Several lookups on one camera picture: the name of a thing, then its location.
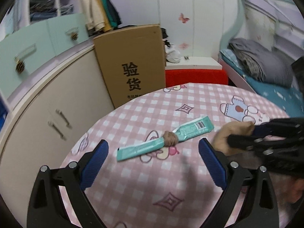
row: teal packet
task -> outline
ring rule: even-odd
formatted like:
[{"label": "teal packet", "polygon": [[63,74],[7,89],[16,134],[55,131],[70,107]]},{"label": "teal packet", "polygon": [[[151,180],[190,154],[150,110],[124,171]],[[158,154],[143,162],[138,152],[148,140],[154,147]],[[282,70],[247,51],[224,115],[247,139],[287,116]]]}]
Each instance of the teal packet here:
[{"label": "teal packet", "polygon": [[[190,122],[184,123],[181,126],[173,130],[173,133],[177,135],[178,142],[183,142],[211,132],[214,129],[214,125],[208,116],[200,117],[194,119]],[[164,138],[157,138],[154,140],[143,142],[139,145],[128,146],[118,148],[117,150],[117,161],[122,161],[143,154],[151,153],[153,151],[159,150],[165,146]]]}]

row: hanging pine cone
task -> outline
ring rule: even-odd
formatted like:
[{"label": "hanging pine cone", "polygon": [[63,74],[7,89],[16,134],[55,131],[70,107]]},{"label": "hanging pine cone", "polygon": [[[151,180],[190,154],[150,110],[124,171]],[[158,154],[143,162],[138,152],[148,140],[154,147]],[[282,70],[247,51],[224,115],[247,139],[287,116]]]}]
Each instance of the hanging pine cone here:
[{"label": "hanging pine cone", "polygon": [[21,74],[25,69],[24,61],[19,60],[16,65],[16,71],[18,74]]},{"label": "hanging pine cone", "polygon": [[76,41],[76,40],[78,39],[78,33],[72,32],[72,33],[71,33],[71,39],[72,39],[73,41]]}]

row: red fabric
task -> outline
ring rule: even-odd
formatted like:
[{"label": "red fabric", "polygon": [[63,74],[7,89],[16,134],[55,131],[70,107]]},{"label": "red fabric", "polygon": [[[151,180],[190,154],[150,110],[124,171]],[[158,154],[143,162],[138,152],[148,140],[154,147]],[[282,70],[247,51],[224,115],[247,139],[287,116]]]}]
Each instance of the red fabric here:
[{"label": "red fabric", "polygon": [[224,70],[179,69],[166,70],[166,87],[185,83],[211,83],[228,85],[228,76]]}]

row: white plastic bag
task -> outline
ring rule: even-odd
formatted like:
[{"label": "white plastic bag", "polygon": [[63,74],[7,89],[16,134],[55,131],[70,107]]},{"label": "white plastic bag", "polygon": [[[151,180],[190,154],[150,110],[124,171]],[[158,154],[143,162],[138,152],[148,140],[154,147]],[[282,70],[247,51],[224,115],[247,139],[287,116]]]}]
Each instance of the white plastic bag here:
[{"label": "white plastic bag", "polygon": [[176,45],[170,44],[170,47],[165,45],[166,59],[171,63],[179,63],[181,61],[181,53],[177,49]]}]

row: chinese character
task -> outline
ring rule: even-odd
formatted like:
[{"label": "chinese character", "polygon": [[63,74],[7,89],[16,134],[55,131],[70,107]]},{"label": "chinese character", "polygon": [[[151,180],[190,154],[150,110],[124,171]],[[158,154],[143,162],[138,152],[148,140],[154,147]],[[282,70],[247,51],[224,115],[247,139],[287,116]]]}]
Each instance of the chinese character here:
[{"label": "chinese character", "polygon": [[123,68],[124,68],[123,74],[127,75],[127,77],[139,75],[139,73],[137,73],[137,66],[134,63],[130,63],[129,66],[128,66],[128,64],[122,64],[121,66],[123,66]]},{"label": "chinese character", "polygon": [[139,84],[140,84],[140,80],[137,79],[137,78],[133,78],[133,79],[129,79],[127,84],[129,84],[130,86],[130,91],[133,91],[135,89],[138,89],[140,90],[141,88],[139,87]]}]

